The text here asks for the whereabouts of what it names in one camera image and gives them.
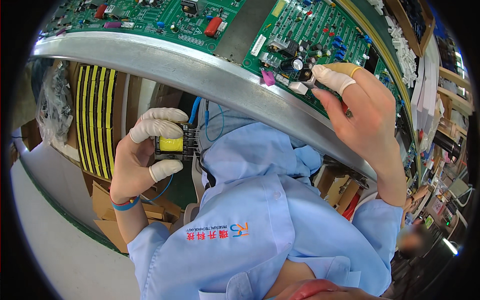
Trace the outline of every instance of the green circuit board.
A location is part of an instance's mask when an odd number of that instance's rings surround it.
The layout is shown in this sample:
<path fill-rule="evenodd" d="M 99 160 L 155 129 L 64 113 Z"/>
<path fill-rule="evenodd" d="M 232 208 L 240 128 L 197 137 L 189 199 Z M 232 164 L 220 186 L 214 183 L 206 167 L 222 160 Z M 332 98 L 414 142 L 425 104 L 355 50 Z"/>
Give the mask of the green circuit board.
<path fill-rule="evenodd" d="M 373 64 L 369 71 L 377 75 L 377 78 L 392 91 L 397 100 L 397 109 L 400 109 L 400 94 L 390 72 L 385 72 L 385 63 L 378 57 L 371 41 L 368 36 L 364 35 L 359 25 L 335 2 L 328 4 L 324 0 L 278 0 L 261 27 L 242 65 L 243 68 L 259 76 L 262 76 L 261 71 L 263 70 L 272 71 L 275 78 L 278 74 L 287 78 L 288 81 L 283 80 L 284 83 L 277 80 L 276 85 L 328 117 L 322 104 L 311 94 L 310 89 L 305 95 L 301 95 L 288 88 L 289 83 L 299 81 L 301 71 L 284 72 L 281 68 L 262 60 L 264 53 L 269 54 L 269 61 L 276 60 L 278 62 L 292 57 L 291 54 L 282 53 L 282 51 L 275 52 L 275 49 L 272 49 L 269 41 L 275 37 L 280 41 L 291 40 L 302 46 L 303 51 L 300 51 L 302 48 L 299 48 L 295 56 L 301 56 L 304 67 L 309 64 L 308 56 L 311 50 L 318 48 L 318 46 L 314 48 L 315 45 L 320 45 L 323 53 L 315 64 L 351 62 L 365 67 L 367 70 L 369 69 L 366 63 Z M 338 47 L 338 43 L 335 45 L 335 39 L 337 42 L 341 41 L 339 43 L 344 49 L 344 53 L 340 53 L 342 55 L 337 55 L 342 48 Z M 372 61 L 367 60 L 369 56 L 373 56 Z"/>
<path fill-rule="evenodd" d="M 41 36 L 55 36 L 59 31 L 113 31 L 155 37 L 194 48 L 206 53 L 215 51 L 228 25 L 246 0 L 70 0 L 59 6 Z M 102 4 L 113 5 L 113 14 L 105 13 L 98 19 L 95 14 Z M 197 5 L 192 17 L 184 11 L 185 3 Z M 218 36 L 204 34 L 208 18 L 220 17 L 226 23 Z M 107 22 L 122 22 L 121 28 L 104 28 Z M 157 24 L 163 22 L 164 28 Z"/>

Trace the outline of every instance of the circuit board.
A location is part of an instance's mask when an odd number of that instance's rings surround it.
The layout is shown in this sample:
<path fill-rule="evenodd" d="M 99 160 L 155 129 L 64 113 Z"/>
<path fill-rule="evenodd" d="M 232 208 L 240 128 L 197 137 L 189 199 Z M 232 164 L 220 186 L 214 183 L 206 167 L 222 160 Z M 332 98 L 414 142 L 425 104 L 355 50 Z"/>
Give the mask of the circuit board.
<path fill-rule="evenodd" d="M 81 31 L 124 32 L 211 54 L 245 1 L 70 0 L 60 5 L 41 36 Z M 205 30 L 215 17 L 221 18 L 217 19 L 219 26 L 208 36 Z"/>
<path fill-rule="evenodd" d="M 298 46 L 298 51 L 295 54 L 288 53 L 288 48 L 277 51 L 279 45 L 280 48 L 284 46 L 282 43 L 292 43 Z M 243 68 L 259 76 L 262 76 L 262 71 L 272 71 L 276 85 L 328 117 L 320 101 L 312 95 L 310 86 L 304 95 L 289 88 L 292 83 L 304 82 L 305 76 L 302 75 L 305 69 L 312 67 L 312 55 L 316 58 L 314 65 L 351 62 L 369 70 L 366 63 L 370 63 L 372 67 L 369 71 L 392 91 L 398 112 L 401 108 L 398 88 L 371 43 L 350 15 L 334 2 L 278 0 L 243 60 Z M 315 56 L 318 50 L 321 56 Z M 289 72 L 288 68 L 278 67 L 292 57 L 300 58 L 305 69 Z M 329 90 L 318 83 L 316 87 Z"/>

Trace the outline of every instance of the blue cable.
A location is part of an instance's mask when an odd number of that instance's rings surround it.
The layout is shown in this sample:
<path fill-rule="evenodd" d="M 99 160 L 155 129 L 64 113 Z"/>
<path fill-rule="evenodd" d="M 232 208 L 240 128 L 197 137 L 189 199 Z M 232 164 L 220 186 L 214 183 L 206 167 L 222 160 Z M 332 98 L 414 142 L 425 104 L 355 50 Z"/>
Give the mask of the blue cable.
<path fill-rule="evenodd" d="M 170 186 L 170 183 L 172 182 L 172 179 L 173 179 L 173 174 L 170 176 L 170 181 L 168 182 L 168 184 L 167 184 L 167 186 L 165 187 L 165 189 L 163 190 L 163 192 L 160 193 L 160 195 L 158 195 L 157 197 L 153 198 L 152 200 L 145 200 L 145 201 L 152 202 L 152 201 L 155 200 L 156 198 L 160 197 L 160 196 L 168 189 L 168 187 Z"/>
<path fill-rule="evenodd" d="M 197 97 L 195 99 L 195 102 L 193 103 L 193 107 L 192 107 L 192 113 L 190 115 L 190 119 L 188 120 L 188 123 L 192 124 L 193 120 L 195 120 L 195 115 L 197 114 L 197 108 L 201 100 L 202 100 L 202 97 Z"/>
<path fill-rule="evenodd" d="M 210 138 L 208 137 L 207 129 L 208 129 L 208 118 L 209 118 L 210 114 L 208 113 L 208 110 L 205 111 L 205 135 L 207 136 L 207 140 L 209 142 L 212 142 L 212 143 L 214 141 L 218 140 L 220 138 L 220 136 L 222 136 L 223 128 L 225 127 L 225 116 L 223 115 L 222 107 L 219 104 L 217 104 L 217 105 L 218 105 L 218 108 L 220 109 L 220 111 L 222 112 L 222 122 L 223 122 L 223 124 L 222 124 L 222 130 L 220 131 L 220 134 L 214 140 L 210 140 Z"/>

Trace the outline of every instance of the hair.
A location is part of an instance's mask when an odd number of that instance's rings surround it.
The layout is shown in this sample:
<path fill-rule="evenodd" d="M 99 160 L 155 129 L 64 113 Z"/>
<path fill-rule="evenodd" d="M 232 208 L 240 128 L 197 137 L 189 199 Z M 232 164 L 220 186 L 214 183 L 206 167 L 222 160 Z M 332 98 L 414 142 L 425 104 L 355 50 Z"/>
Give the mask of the hair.
<path fill-rule="evenodd" d="M 411 225 L 413 226 L 411 234 L 417 234 L 422 241 L 421 245 L 413 249 L 399 250 L 398 254 L 403 259 L 412 259 L 414 257 L 427 254 L 433 246 L 433 236 L 425 225 Z"/>

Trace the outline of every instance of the light blue uniform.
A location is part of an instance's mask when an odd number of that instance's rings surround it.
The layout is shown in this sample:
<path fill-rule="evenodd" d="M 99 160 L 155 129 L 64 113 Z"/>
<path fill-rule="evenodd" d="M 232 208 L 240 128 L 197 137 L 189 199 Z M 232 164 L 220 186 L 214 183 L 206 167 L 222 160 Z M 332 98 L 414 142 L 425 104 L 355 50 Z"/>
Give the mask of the light blue uniform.
<path fill-rule="evenodd" d="M 195 220 L 171 236 L 154 222 L 128 244 L 141 298 L 263 299 L 287 258 L 316 278 L 381 295 L 402 208 L 372 200 L 348 222 L 311 186 L 321 162 L 262 123 L 223 135 L 204 155 L 216 185 Z"/>

